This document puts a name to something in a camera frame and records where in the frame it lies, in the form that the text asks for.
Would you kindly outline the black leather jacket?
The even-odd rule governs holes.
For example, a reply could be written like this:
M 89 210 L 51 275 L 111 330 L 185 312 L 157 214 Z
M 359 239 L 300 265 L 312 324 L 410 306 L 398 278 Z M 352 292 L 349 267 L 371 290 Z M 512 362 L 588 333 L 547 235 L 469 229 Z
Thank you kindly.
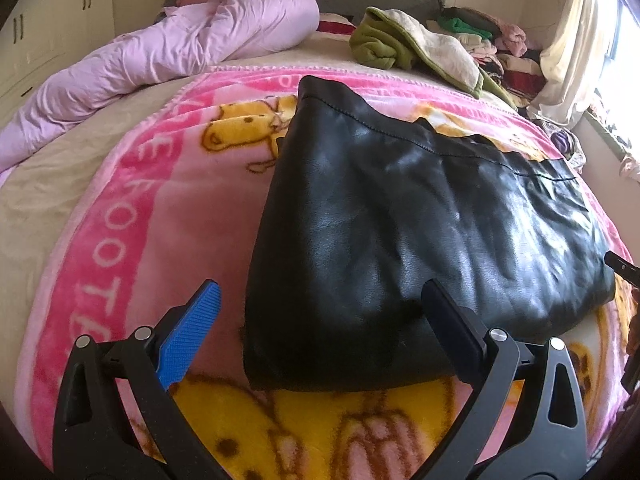
M 362 391 L 447 374 L 428 280 L 515 338 L 562 335 L 612 300 L 608 246 L 562 160 L 444 136 L 307 76 L 248 271 L 245 375 L 256 390 Z

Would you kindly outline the green and cream fleece garment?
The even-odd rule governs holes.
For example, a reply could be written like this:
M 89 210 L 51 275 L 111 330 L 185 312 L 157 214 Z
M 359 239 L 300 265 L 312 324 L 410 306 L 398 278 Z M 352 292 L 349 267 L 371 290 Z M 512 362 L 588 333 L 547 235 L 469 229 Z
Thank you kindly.
M 413 70 L 422 64 L 454 88 L 478 99 L 490 92 L 514 107 L 510 96 L 477 65 L 454 37 L 431 32 L 401 10 L 369 6 L 349 38 L 356 61 L 379 70 Z

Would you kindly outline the beige bed sheet mattress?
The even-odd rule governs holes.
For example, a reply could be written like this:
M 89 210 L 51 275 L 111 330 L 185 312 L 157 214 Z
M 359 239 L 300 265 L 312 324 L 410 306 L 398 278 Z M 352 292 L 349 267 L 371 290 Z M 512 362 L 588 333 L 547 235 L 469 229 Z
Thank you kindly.
M 70 346 L 154 324 L 201 281 L 224 306 L 190 371 L 244 382 L 244 287 L 299 81 L 347 84 L 378 104 L 393 88 L 320 37 L 134 92 L 18 166 L 1 190 L 1 401 L 52 414 Z

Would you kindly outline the lilac quilted duvet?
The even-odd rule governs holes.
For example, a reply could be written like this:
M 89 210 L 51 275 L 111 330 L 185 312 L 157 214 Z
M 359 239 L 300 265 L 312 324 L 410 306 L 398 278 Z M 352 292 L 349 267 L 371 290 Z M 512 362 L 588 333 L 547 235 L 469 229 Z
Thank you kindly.
M 1 168 L 24 162 L 98 110 L 141 87 L 239 58 L 298 46 L 317 30 L 317 0 L 203 0 L 168 6 L 164 18 L 127 32 L 51 75 L 1 130 Z

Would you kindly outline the pink cartoon bear blanket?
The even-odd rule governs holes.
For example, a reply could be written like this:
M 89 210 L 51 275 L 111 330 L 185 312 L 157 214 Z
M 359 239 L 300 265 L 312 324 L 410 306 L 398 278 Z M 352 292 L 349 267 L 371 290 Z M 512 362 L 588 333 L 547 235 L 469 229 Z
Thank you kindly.
M 56 144 L 84 194 L 38 286 L 18 359 L 18 429 L 52 458 L 55 401 L 77 337 L 120 339 L 186 301 L 206 278 L 218 320 L 172 389 L 202 441 L 238 479 L 403 479 L 444 436 L 469 395 L 445 377 L 356 393 L 250 390 L 242 367 L 244 289 L 273 174 L 273 144 L 295 110 L 300 68 L 231 67 L 186 88 L 166 84 L 89 167 L 96 115 Z

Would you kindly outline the cream window curtain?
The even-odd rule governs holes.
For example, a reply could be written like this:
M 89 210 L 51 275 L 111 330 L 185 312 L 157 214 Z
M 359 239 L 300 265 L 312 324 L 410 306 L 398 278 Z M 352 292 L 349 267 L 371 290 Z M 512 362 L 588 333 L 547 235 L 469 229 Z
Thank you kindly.
M 546 84 L 529 104 L 529 115 L 573 128 L 596 90 L 615 23 L 608 11 L 617 0 L 566 0 L 550 47 L 540 56 Z

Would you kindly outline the red striped pillow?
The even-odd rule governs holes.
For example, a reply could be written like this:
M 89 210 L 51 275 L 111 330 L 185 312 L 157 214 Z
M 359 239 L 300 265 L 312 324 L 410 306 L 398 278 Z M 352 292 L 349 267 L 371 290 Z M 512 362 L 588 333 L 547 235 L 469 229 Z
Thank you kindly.
M 350 36 L 355 29 L 356 26 L 343 15 L 336 13 L 321 13 L 317 32 Z

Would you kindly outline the pile of folded clothes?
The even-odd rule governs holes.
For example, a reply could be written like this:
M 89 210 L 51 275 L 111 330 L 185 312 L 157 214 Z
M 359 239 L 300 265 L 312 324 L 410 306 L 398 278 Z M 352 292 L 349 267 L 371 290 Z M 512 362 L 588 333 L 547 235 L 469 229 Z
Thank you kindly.
M 453 36 L 487 76 L 503 88 L 517 108 L 538 96 L 547 79 L 540 65 L 540 49 L 520 26 L 469 8 L 443 8 L 426 28 Z

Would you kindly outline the purple item in bag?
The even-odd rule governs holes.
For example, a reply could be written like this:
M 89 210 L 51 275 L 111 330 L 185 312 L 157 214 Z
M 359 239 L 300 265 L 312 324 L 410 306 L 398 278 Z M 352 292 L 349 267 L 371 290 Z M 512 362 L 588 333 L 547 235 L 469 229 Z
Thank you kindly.
M 578 142 L 570 130 L 564 128 L 556 129 L 550 133 L 550 140 L 566 159 L 570 159 L 576 153 Z

